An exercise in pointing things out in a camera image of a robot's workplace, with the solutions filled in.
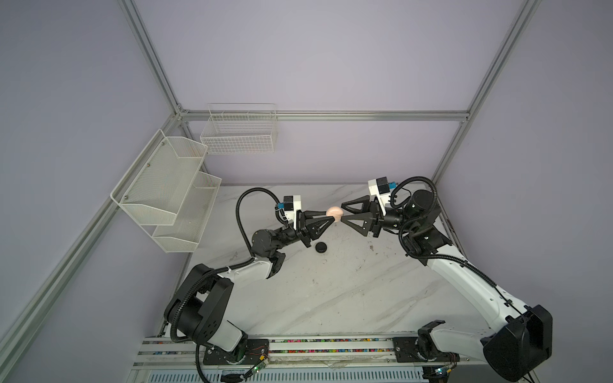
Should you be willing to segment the black earbud charging case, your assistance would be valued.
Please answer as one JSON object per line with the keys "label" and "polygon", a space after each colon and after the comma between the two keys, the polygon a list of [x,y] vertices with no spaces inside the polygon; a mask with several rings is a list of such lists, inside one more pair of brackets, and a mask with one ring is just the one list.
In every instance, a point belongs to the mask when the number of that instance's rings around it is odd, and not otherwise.
{"label": "black earbud charging case", "polygon": [[325,253],[327,251],[327,244],[325,244],[324,242],[319,242],[319,243],[316,244],[315,250],[319,254]]}

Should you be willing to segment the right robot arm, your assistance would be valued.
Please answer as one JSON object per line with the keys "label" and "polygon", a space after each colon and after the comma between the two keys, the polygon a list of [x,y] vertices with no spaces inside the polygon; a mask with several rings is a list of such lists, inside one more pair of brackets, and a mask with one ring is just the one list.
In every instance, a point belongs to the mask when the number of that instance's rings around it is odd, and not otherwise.
{"label": "right robot arm", "polygon": [[443,320],[429,322],[418,330],[421,360],[463,355],[487,362],[500,377],[515,382],[552,357],[553,317],[543,306],[514,297],[463,255],[440,252],[453,241],[435,226],[442,207],[431,179],[413,176],[396,184],[382,177],[368,188],[368,195],[342,203],[346,215],[341,221],[363,236],[396,235],[405,256],[442,276],[488,325],[479,334],[455,330]]}

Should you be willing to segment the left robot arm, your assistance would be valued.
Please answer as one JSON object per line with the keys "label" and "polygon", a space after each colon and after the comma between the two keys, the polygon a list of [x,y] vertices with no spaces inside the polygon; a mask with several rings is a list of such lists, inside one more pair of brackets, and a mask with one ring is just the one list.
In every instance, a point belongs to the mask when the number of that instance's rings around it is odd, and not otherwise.
{"label": "left robot arm", "polygon": [[[281,227],[261,229],[248,237],[241,219],[241,205],[247,196],[258,192],[273,199],[275,217]],[[299,196],[279,199],[274,192],[261,187],[250,188],[240,195],[235,217],[248,260],[218,269],[203,263],[194,266],[164,311],[173,342],[193,342],[197,348],[206,346],[218,350],[231,363],[244,359],[248,343],[246,332],[225,318],[235,285],[276,276],[286,259],[281,252],[284,247],[296,243],[310,247],[337,221],[325,212],[304,211]]]}

